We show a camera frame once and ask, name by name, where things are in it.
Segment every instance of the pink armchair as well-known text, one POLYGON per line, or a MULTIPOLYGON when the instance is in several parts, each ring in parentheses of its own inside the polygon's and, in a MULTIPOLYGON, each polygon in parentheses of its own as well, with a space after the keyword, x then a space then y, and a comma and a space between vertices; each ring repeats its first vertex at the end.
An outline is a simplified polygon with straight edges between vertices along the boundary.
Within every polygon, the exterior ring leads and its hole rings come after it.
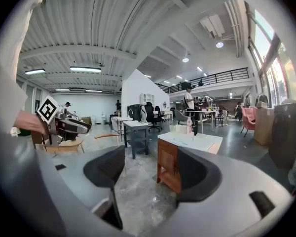
POLYGON ((247 132, 244 136, 246 137, 248 130, 254 130, 256 127, 256 108, 242 108, 241 111, 243 128, 240 133, 246 128, 247 132))

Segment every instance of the ceiling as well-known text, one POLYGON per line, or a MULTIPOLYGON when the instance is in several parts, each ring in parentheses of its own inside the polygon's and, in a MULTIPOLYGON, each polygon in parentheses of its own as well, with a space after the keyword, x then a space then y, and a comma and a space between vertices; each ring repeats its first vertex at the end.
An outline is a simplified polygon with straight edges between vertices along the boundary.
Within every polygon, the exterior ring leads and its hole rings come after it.
MULTIPOLYGON (((250 86, 245 86, 245 87, 234 87, 234 88, 229 88, 229 89, 219 89, 219 90, 208 90, 206 92, 202 93, 195 93, 193 94, 193 91, 191 92, 192 96, 209 96, 213 99, 229 99, 230 98, 230 93, 232 93, 233 98, 241 98, 244 96, 244 94, 249 90, 250 86)), ((170 97, 170 101, 177 101, 180 102, 182 100, 182 97, 170 97)))
POLYGON ((18 75, 52 91, 83 87, 116 93, 122 77, 136 68, 154 82, 169 79, 177 84, 182 80, 176 75, 201 77, 197 66, 208 74, 229 70, 225 64, 215 64, 226 57, 231 63, 237 61, 233 69, 245 67, 245 58, 236 58, 234 39, 223 41, 224 47, 217 49, 218 40, 200 23, 217 14, 225 29, 223 37, 233 35, 224 1, 217 0, 201 13, 193 6, 197 2, 201 7, 202 0, 43 0, 33 10, 18 75), (193 13, 183 13, 190 9, 193 13), (190 61, 183 63, 184 57, 190 61), (74 73, 72 66, 102 72, 74 73), (46 73, 24 74, 39 68, 46 73))

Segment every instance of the office chair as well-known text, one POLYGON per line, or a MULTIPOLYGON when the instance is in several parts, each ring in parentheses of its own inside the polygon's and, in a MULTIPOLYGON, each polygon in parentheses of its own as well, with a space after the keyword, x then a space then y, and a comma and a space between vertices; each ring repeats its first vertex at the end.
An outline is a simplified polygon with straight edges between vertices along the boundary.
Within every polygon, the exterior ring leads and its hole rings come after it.
POLYGON ((162 114, 161 114, 160 107, 159 107, 159 106, 156 106, 156 107, 154 108, 154 110, 158 112, 159 117, 161 117, 161 118, 162 118, 162 122, 164 122, 165 120, 163 119, 163 117, 164 117, 165 115, 162 115, 162 114))
POLYGON ((162 130, 161 126, 155 125, 157 122, 162 121, 162 118, 159 115, 157 118, 154 117, 151 102, 146 103, 145 110, 147 112, 147 118, 146 118, 147 122, 152 123, 152 125, 149 126, 148 131, 150 131, 150 129, 152 129, 152 128, 156 128, 156 129, 158 129, 158 131, 162 130))

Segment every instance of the recessed light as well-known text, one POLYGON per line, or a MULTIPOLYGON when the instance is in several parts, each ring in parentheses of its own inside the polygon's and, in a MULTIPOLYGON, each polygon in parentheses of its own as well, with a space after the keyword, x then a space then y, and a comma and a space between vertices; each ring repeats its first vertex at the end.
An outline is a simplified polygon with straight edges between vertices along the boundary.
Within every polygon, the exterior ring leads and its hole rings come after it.
POLYGON ((45 69, 28 70, 28 71, 25 71, 24 73, 26 73, 27 75, 41 74, 41 73, 45 73, 45 69))
POLYGON ((223 43, 222 42, 217 42, 216 47, 217 48, 222 48, 223 47, 223 43))
POLYGON ((102 92, 101 90, 86 89, 86 92, 102 92))
POLYGON ((71 71, 80 71, 80 72, 94 72, 94 73, 100 73, 101 69, 96 68, 87 68, 87 67, 70 67, 71 71))

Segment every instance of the concrete floor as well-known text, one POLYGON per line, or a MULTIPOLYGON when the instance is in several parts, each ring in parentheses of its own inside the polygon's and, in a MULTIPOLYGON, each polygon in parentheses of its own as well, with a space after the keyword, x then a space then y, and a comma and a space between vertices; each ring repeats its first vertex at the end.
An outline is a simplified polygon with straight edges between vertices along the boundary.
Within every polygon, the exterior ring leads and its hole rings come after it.
MULTIPOLYGON (((151 130, 149 155, 137 154, 136 159, 132 159, 131 148, 126 149, 126 171, 122 172, 115 186, 117 204, 125 232, 135 236, 149 236, 151 230, 169 218, 175 210, 175 193, 166 185, 156 183, 157 136, 173 130, 175 124, 177 124, 175 120, 166 121, 159 124, 163 127, 161 132, 151 130)), ((229 126, 219 125, 214 131, 212 131, 211 123, 204 123, 205 134, 223 137, 218 155, 251 163, 290 189, 287 172, 275 166, 267 153, 267 147, 259 145, 253 139, 253 131, 249 131, 244 138, 244 133, 240 133, 241 129, 242 125, 238 121, 230 120, 229 126)), ((107 124, 96 125, 88 134, 79 136, 84 139, 83 147, 86 152, 117 145, 115 138, 103 138, 98 141, 94 139, 94 136, 103 133, 111 133, 107 124)))

